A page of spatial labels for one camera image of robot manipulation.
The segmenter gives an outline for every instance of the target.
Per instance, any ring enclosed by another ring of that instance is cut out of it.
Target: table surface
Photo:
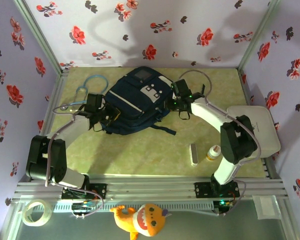
[[[72,103],[78,86],[91,75],[103,75],[113,86],[133,68],[129,67],[74,67],[70,70],[60,105]],[[167,78],[176,81],[190,68],[156,68]],[[212,92],[209,100],[226,110],[230,106],[246,105],[246,100],[238,76],[234,68],[199,69],[208,74],[212,81]],[[202,84],[209,89],[207,79],[197,72],[184,76],[193,93],[201,91]],[[87,83],[89,92],[100,92],[105,86],[101,78]],[[81,101],[83,92],[77,95]],[[69,116],[56,115],[52,131],[69,121]],[[220,134],[199,117],[191,116],[190,120],[179,119],[177,112],[171,112],[158,126],[177,131],[175,136],[161,130],[147,128],[130,135],[106,134],[94,132],[92,129],[78,137],[66,150],[69,168],[86,174],[118,174],[148,176],[202,176],[210,177],[218,168],[222,157],[208,161],[205,157],[209,148],[220,144]],[[97,124],[95,130],[101,129]],[[191,166],[189,145],[195,143],[199,163]],[[264,178],[265,172],[261,160],[246,164],[239,170],[237,177]]]

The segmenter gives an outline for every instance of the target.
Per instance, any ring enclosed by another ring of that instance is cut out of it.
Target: backpack strap
[[[158,129],[158,130],[163,130],[163,131],[167,132],[168,134],[172,134],[172,135],[174,135],[174,136],[177,134],[176,131],[171,130],[170,128],[167,128],[167,127],[165,127],[165,126],[157,126],[157,125],[154,125],[154,124],[153,124],[152,126],[150,126],[150,128]]]

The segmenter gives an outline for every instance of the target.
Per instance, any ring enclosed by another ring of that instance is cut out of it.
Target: plush toy
[[[166,222],[166,217],[171,214],[167,209],[162,210],[157,205],[146,203],[138,211],[133,207],[127,209],[125,214],[122,210],[125,206],[117,206],[110,209],[114,213],[117,226],[130,233],[130,240],[136,240],[138,233],[147,237],[153,237],[161,231]]]

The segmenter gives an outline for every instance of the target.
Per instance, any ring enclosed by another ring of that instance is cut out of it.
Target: floral wallpaper
[[[251,103],[266,106],[272,114],[281,142],[272,160],[300,228],[300,0],[281,1],[242,81]]]
[[[0,231],[57,74],[11,0],[0,1]]]
[[[62,69],[236,68],[269,1],[25,0]]]

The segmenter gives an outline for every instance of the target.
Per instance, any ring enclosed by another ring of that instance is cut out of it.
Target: blue cable
[[[106,90],[107,90],[107,88],[108,88],[108,86],[109,86],[109,81],[108,81],[108,79],[105,77],[105,76],[102,76],[102,75],[92,75],[92,76],[89,76],[84,82],[83,82],[83,85],[82,86],[86,86],[86,84],[88,83],[88,81],[90,80],[90,79],[93,79],[93,78],[102,78],[102,79],[104,79],[105,80],[105,87],[104,87],[104,89],[99,93],[99,94],[103,94]],[[69,103],[68,105],[75,105],[75,104],[85,104],[85,103],[87,103],[87,101],[85,100],[85,101],[76,101],[76,102],[72,102],[72,103]]]

